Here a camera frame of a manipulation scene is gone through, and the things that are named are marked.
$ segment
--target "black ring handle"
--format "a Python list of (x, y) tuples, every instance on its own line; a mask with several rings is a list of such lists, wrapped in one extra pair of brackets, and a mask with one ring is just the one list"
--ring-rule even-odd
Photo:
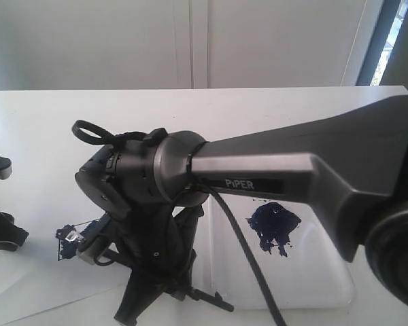
[[(84, 132), (83, 130), (90, 131), (99, 137), (91, 136), (90, 134)], [(112, 143), (114, 135), (108, 132), (106, 129), (99, 127), (95, 124), (84, 120), (78, 120), (75, 122), (72, 128), (74, 136), (79, 138), (79, 140), (91, 145), (106, 145)]]

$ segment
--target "blue paint splatter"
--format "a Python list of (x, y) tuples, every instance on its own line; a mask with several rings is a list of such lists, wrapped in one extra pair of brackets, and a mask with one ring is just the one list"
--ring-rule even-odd
[(279, 254), (287, 257), (284, 246), (290, 245), (288, 235), (300, 224), (301, 219), (277, 202), (270, 202), (258, 207), (247, 221), (250, 227), (257, 232), (260, 238), (260, 248), (263, 251), (272, 254), (271, 249), (276, 243)]

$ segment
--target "white table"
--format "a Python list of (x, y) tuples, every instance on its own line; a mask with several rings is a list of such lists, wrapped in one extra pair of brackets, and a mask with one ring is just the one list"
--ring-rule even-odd
[[(382, 86), (0, 92), (0, 155), (12, 159), (15, 171), (9, 180), (0, 181), (0, 209), (5, 211), (7, 205), (18, 201), (21, 192), (30, 190), (30, 182), (44, 182), (46, 187), (54, 187), (55, 179), (68, 178), (70, 187), (74, 187), (73, 175), (63, 175), (61, 167), (72, 164), (77, 171), (79, 164), (96, 150), (73, 137), (70, 128), (78, 119), (94, 122), (114, 133), (127, 130), (149, 132), (164, 126), (169, 132), (193, 130), (213, 141), (337, 115), (397, 94), (407, 94), (407, 91), (398, 86)], [(52, 145), (56, 155), (45, 157), (45, 148)], [(55, 167), (54, 173), (47, 175), (43, 166)], [(18, 178), (18, 171), (22, 169), (32, 170), (32, 179), (26, 180), (24, 185)], [(76, 196), (74, 205), (91, 206), (83, 194)], [(18, 219), (18, 212), (12, 213), (17, 224), (24, 227), (24, 221)], [(359, 248), (349, 269), (356, 286), (356, 298), (351, 304), (327, 310), (284, 310), (282, 313), (287, 323), (308, 326), (408, 325), (408, 307), (379, 284), (367, 266), (363, 248)], [(124, 286), (120, 286), (8, 325), (117, 325), (113, 315), (123, 291)], [(157, 299), (140, 316), (138, 323), (273, 325), (267, 311), (227, 313), (205, 302), (178, 302), (168, 295)]]

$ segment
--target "white cabinet door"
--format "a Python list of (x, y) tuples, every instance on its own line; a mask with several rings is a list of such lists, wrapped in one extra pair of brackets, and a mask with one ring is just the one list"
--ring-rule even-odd
[[(195, 85), (355, 84), (381, 4), (382, 0), (192, 0)], [(208, 40), (205, 49), (196, 42), (197, 33)], [(197, 71), (197, 61), (208, 62), (207, 70)]]
[(0, 90), (190, 88), (188, 2), (0, 1)]

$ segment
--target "blue ink stain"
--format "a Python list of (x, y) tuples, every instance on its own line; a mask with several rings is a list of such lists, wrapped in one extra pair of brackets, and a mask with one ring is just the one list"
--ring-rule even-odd
[(250, 227), (260, 238), (260, 248), (272, 254), (271, 249), (278, 246), (279, 254), (287, 257), (284, 246), (290, 244), (289, 234), (298, 227), (301, 219), (277, 202), (270, 202), (256, 209), (250, 219)]

